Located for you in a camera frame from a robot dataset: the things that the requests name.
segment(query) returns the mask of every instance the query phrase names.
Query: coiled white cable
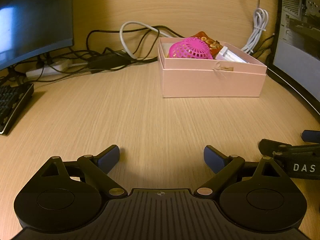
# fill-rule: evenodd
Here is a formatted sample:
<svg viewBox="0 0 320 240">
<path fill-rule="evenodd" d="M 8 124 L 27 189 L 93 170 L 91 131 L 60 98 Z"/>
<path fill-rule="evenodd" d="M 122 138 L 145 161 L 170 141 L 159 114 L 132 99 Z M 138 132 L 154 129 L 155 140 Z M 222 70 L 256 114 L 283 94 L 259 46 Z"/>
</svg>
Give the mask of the coiled white cable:
<svg viewBox="0 0 320 240">
<path fill-rule="evenodd" d="M 137 59 L 137 56 L 135 56 L 134 54 L 132 54 L 132 52 L 129 50 L 129 48 L 127 47 L 127 45 L 125 44 L 125 41 L 124 41 L 124 38 L 123 38 L 123 30 L 124 30 L 124 27 L 126 27 L 127 25 L 129 24 L 138 24 L 138 25 L 141 25 L 141 26 L 144 26 L 146 28 L 149 28 L 150 30 L 153 30 L 155 32 L 158 32 L 158 30 L 156 28 L 153 28 L 145 23 L 142 23 L 142 22 L 137 22 L 137 21 L 129 21 L 129 22 L 126 22 L 124 23 L 121 28 L 120 28 L 120 41 L 122 43 L 122 46 L 124 48 L 124 50 L 128 53 L 128 55 L 134 59 Z M 161 32 L 160 31 L 160 34 L 167 37 L 167 38 L 171 38 L 172 36 L 164 33 L 164 32 Z"/>
<path fill-rule="evenodd" d="M 266 31 L 269 21 L 269 14 L 266 10 L 260 8 L 260 0 L 258 0 L 257 8 L 253 13 L 253 32 L 250 35 L 247 44 L 241 49 L 247 54 L 253 53 L 253 48 L 258 44 L 261 34 Z"/>
</svg>

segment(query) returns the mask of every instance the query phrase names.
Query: triangular cutout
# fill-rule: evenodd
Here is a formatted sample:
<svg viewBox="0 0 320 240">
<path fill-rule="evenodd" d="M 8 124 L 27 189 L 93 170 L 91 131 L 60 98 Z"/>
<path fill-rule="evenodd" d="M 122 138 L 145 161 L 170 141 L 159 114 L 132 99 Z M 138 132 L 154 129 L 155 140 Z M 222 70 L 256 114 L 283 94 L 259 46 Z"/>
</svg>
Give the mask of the triangular cutout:
<svg viewBox="0 0 320 240">
<path fill-rule="evenodd" d="M 58 168 L 54 163 L 51 163 L 50 166 L 46 169 L 46 171 L 41 175 L 41 177 L 47 176 L 58 176 Z"/>
<path fill-rule="evenodd" d="M 263 176 L 269 176 L 269 177 L 280 177 L 278 172 L 276 172 L 275 168 L 270 163 L 266 163 L 264 165 L 264 169 L 263 169 L 262 175 Z"/>
</svg>

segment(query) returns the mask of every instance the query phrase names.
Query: black robotic gripper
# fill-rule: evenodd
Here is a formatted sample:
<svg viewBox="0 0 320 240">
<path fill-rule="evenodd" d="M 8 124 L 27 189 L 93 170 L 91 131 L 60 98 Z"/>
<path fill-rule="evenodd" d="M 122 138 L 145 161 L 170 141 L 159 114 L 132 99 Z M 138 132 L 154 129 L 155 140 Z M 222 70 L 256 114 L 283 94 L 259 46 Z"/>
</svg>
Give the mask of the black robotic gripper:
<svg viewBox="0 0 320 240">
<path fill-rule="evenodd" d="M 13 239 L 308 239 L 298 230 L 306 199 L 271 156 L 246 162 L 207 146 L 215 176 L 193 194 L 135 188 L 129 195 L 107 175 L 119 156 L 112 145 L 75 162 L 51 157 L 14 201 L 23 230 Z"/>
</svg>

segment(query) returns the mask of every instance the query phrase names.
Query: computer monitor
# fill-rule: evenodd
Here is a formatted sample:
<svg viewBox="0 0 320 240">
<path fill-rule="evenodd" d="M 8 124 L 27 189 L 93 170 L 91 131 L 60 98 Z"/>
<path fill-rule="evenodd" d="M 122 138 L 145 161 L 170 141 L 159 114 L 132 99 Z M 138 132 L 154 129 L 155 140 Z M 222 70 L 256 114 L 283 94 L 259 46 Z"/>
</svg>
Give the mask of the computer monitor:
<svg viewBox="0 0 320 240">
<path fill-rule="evenodd" d="M 72 45 L 72 0 L 0 0 L 0 70 Z"/>
<path fill-rule="evenodd" d="M 320 0 L 279 0 L 267 65 L 320 114 Z"/>
</svg>

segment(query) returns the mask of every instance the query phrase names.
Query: white lettering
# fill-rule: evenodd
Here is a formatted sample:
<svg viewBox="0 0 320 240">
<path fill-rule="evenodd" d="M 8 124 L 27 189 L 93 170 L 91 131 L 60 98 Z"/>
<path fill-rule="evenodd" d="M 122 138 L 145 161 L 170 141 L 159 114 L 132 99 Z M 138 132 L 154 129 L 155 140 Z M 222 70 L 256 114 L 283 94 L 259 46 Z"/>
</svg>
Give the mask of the white lettering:
<svg viewBox="0 0 320 240">
<path fill-rule="evenodd" d="M 310 169 L 311 169 L 310 172 L 315 172 L 315 167 L 316 167 L 315 165 L 311 165 L 311 167 L 310 167 Z"/>
<path fill-rule="evenodd" d="M 307 166 L 306 165 L 303 165 L 303 168 L 301 171 L 307 171 Z"/>
<path fill-rule="evenodd" d="M 294 171 L 298 171 L 298 170 L 299 170 L 299 164 L 296 164 L 296 163 L 295 163 L 295 164 L 294 164 L 294 167 L 293 167 L 293 170 L 294 170 Z"/>
</svg>

